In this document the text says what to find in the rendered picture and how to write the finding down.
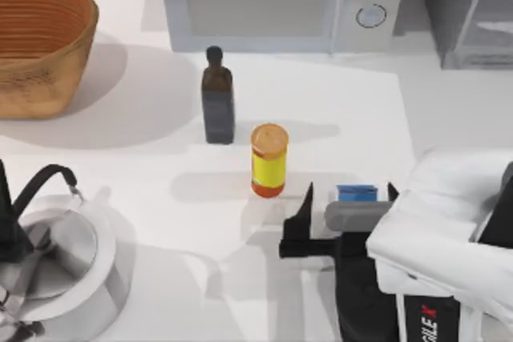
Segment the blue box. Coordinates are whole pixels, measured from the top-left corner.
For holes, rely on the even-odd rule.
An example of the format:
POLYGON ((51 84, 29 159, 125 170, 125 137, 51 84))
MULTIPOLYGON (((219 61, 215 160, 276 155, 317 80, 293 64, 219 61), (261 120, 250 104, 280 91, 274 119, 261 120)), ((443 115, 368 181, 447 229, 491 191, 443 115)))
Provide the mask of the blue box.
POLYGON ((378 188, 374 185, 339 184, 337 185, 339 202, 376 202, 378 188))

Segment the pale grey rounded box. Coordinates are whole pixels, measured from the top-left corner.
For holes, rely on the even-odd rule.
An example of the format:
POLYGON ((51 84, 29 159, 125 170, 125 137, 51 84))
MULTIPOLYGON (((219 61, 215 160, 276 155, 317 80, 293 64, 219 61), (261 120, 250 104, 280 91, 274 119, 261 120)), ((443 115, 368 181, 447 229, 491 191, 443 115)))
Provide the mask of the pale grey rounded box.
POLYGON ((371 232, 392 206, 387 201, 334 201, 325 209, 325 224, 331 231, 371 232))

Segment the yellow and orange jar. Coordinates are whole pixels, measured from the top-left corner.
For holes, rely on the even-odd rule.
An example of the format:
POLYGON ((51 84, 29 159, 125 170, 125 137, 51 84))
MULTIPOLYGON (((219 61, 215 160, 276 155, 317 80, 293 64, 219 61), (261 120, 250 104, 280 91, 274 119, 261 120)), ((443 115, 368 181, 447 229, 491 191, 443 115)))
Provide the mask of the yellow and orange jar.
POLYGON ((277 197, 285 187, 288 132, 274 123, 265 123, 252 131, 253 191, 263 198, 277 197))

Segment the dark brown bottle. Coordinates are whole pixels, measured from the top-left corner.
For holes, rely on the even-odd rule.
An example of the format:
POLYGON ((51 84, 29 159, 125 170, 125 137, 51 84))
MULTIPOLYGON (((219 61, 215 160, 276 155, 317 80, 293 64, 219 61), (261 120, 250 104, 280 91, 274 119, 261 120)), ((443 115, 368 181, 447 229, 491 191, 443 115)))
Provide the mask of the dark brown bottle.
POLYGON ((232 72, 223 65, 218 46, 205 51, 208 66, 201 80, 205 139, 210 144, 229 145, 235 136, 235 106, 232 72))

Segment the pale microwave oven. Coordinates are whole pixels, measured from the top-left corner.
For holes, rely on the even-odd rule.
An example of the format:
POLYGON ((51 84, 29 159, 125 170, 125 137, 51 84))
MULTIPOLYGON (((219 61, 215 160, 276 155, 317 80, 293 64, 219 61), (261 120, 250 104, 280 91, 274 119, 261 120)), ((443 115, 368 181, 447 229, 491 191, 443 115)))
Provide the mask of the pale microwave oven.
POLYGON ((392 38, 401 0, 337 0, 333 24, 333 46, 326 53, 365 53, 385 50, 392 38), (378 4, 387 11, 380 26, 366 29, 355 20, 362 8, 378 4))

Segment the round microwave knob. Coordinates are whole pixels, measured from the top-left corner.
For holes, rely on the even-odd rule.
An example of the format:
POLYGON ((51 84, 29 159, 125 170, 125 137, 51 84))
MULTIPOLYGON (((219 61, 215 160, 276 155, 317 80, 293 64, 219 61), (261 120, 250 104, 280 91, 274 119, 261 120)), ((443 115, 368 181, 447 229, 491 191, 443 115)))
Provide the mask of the round microwave knob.
POLYGON ((366 29, 372 29, 383 24, 387 19, 386 9, 378 4, 362 7, 357 13, 357 24, 366 29))

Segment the microwave oven door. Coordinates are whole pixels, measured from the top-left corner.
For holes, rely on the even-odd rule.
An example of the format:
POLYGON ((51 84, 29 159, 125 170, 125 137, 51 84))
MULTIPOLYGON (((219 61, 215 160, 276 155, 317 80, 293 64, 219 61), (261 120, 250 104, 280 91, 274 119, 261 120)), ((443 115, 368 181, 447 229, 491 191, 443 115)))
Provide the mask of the microwave oven door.
POLYGON ((326 52, 337 0, 164 0, 176 52, 326 52))

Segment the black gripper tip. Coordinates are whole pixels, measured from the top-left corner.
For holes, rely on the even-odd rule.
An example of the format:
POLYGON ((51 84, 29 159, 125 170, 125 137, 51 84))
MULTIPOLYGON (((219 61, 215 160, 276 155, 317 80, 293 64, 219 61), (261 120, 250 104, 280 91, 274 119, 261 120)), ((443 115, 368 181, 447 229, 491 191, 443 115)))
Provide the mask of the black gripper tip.
POLYGON ((4 164, 0 160, 0 262, 19 263, 32 251, 33 246, 14 212, 4 164))

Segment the woven wooden basket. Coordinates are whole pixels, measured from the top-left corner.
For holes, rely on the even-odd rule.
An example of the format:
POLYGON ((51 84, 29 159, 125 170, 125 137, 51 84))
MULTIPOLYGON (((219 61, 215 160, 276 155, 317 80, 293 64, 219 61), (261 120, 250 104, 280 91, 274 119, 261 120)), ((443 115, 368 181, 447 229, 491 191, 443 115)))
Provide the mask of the woven wooden basket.
POLYGON ((48 119, 71 104, 99 21, 95 0, 0 0, 0 119, 48 119))

